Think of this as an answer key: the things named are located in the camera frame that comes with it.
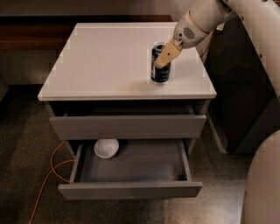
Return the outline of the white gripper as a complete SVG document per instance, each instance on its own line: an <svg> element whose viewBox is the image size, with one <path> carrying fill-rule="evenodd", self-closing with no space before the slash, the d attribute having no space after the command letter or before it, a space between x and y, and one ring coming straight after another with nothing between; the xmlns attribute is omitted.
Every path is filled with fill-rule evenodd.
<svg viewBox="0 0 280 224"><path fill-rule="evenodd" d="M155 67L166 67L181 54L182 48L195 47L208 35L210 28L209 19L189 10L177 22L173 38L168 43L159 42L154 45L154 49L159 52L154 60Z"/></svg>

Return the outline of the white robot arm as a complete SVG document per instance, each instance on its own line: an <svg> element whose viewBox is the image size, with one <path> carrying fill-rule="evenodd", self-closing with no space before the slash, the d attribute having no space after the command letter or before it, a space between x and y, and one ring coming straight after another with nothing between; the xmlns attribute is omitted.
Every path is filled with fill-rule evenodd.
<svg viewBox="0 0 280 224"><path fill-rule="evenodd" d="M273 0L197 0L178 21L157 57L159 68L196 46L217 25L238 16L269 82L280 92L280 8ZM248 170L241 224L280 224L280 131L262 141Z"/></svg>

